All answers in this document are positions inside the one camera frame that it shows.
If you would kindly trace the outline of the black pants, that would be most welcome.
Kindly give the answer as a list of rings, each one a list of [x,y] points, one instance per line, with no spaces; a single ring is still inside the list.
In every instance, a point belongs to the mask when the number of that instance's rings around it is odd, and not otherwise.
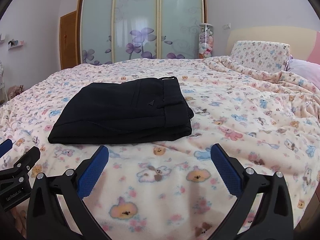
[[[174,141],[191,135],[193,117],[174,76],[91,83],[67,103],[48,141],[64,145]]]

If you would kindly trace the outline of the brown wooden door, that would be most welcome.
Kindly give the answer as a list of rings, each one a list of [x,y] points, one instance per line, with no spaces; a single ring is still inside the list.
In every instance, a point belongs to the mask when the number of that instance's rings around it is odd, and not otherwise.
[[[61,69],[76,66],[76,11],[60,17],[59,48]]]

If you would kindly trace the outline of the cartoon print fleece blanket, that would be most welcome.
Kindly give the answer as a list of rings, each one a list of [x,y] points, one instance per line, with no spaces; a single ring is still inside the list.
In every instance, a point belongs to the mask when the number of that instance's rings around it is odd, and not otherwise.
[[[51,144],[48,136],[67,103],[91,83],[124,83],[174,76],[193,110],[192,133],[141,144]],[[32,147],[40,159],[28,173],[60,176],[100,146],[108,162],[83,199],[109,239],[210,239],[236,202],[210,156],[219,144],[244,168],[284,175],[293,212],[301,220],[319,182],[319,90],[289,72],[258,72],[227,56],[206,60],[136,59],[81,64],[52,74],[1,107],[1,143],[12,149],[1,170]],[[26,219],[1,239],[27,239],[29,199],[17,205]]]

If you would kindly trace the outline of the white wall shelf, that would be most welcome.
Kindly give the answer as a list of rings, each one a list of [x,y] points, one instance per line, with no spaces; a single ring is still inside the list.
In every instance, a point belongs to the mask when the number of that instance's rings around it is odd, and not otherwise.
[[[19,41],[19,40],[10,40],[8,42],[8,50],[11,50],[11,49],[15,49],[15,48],[20,48],[24,46],[24,41]]]

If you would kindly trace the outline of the white wall socket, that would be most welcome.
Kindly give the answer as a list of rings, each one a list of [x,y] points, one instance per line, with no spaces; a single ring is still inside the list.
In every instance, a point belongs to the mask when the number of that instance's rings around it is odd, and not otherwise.
[[[230,29],[230,28],[231,28],[231,24],[230,24],[230,23],[224,24],[224,25],[222,26],[222,28],[223,28],[223,30]]]

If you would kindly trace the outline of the cartoon print pillow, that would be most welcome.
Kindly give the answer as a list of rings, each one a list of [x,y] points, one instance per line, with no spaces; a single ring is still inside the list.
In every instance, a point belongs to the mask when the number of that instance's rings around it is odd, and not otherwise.
[[[268,41],[236,41],[230,57],[246,68],[276,73],[287,69],[290,45]]]

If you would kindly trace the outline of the cream pink headboard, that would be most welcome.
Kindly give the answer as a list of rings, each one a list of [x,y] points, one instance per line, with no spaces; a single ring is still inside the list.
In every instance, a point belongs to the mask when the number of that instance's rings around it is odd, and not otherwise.
[[[281,25],[235,29],[230,32],[225,54],[229,55],[240,40],[286,43],[295,59],[319,64],[319,31]]]

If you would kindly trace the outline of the frosted glass floral wardrobe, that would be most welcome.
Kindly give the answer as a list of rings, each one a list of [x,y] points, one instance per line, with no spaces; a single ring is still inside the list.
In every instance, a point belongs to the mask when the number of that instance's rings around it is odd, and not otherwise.
[[[78,0],[76,59],[200,59],[206,0]]]

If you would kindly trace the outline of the clear tube of plush toys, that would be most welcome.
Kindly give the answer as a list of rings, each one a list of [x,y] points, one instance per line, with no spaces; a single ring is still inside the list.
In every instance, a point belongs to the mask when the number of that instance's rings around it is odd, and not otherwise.
[[[213,26],[208,23],[200,24],[199,34],[199,58],[206,59],[212,57],[213,54]]]

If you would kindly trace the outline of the lilac pillow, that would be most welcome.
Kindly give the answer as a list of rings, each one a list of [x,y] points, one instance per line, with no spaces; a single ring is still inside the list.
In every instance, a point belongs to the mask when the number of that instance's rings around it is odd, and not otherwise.
[[[289,59],[287,71],[304,77],[317,88],[320,85],[320,65],[299,59]]]

